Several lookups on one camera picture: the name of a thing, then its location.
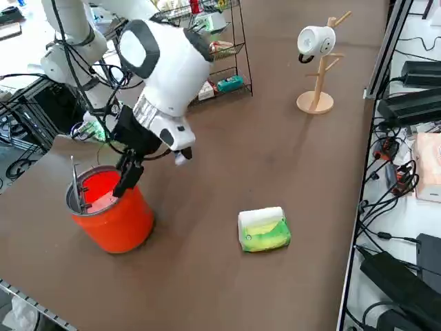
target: white mug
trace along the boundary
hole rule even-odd
[[[313,57],[328,55],[333,50],[335,44],[336,33],[329,26],[307,26],[300,32],[297,38],[297,48],[300,52],[300,57],[303,55],[309,56],[307,62],[310,62]]]

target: brown table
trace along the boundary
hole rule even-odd
[[[157,226],[139,249],[100,250],[71,220],[69,157],[96,165],[97,145],[57,138],[0,197],[0,277],[80,330],[333,330],[365,160],[368,82],[382,1],[244,0],[254,97],[192,109],[194,159],[146,165],[141,190]],[[347,57],[328,75],[326,115],[296,109],[315,64],[297,62],[301,28],[352,10],[338,29]],[[101,163],[116,156],[105,148]],[[241,210],[280,205],[288,248],[244,254]]]

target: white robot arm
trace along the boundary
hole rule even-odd
[[[114,88],[88,71],[107,51],[105,38],[89,24],[81,0],[42,2],[50,25],[65,36],[42,58],[45,73],[86,95],[93,109],[85,117],[107,114]],[[145,83],[133,110],[124,106],[118,122],[104,116],[112,139],[127,146],[117,165],[122,175],[114,196],[120,197],[139,180],[144,156],[156,152],[162,142],[175,152],[176,164],[192,158],[195,136],[185,113],[208,78],[213,59],[208,43],[195,32],[151,20],[158,10],[150,0],[96,0],[95,4],[129,20],[118,47],[121,64]]]
[[[49,23],[60,32],[52,0],[42,3]],[[94,110],[102,112],[113,89],[91,79],[87,69],[107,51],[105,38],[89,24],[80,0],[55,3],[71,45],[75,75]],[[209,76],[212,58],[208,45],[194,32],[150,21],[158,12],[150,0],[97,0],[95,4],[129,20],[121,35],[119,54],[122,64],[145,82],[133,111],[136,120],[173,151],[193,145],[195,136],[184,115]],[[76,87],[64,45],[53,45],[41,64],[51,79]]]

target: green tissue package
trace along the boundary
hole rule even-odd
[[[291,232],[281,207],[240,212],[238,231],[245,252],[272,250],[291,242]]]

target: wooden base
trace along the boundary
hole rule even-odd
[[[311,109],[313,101],[314,91],[305,92],[297,98],[297,107],[308,114],[324,114],[330,111],[334,106],[334,100],[332,97],[324,92],[320,93],[320,99],[316,109]]]

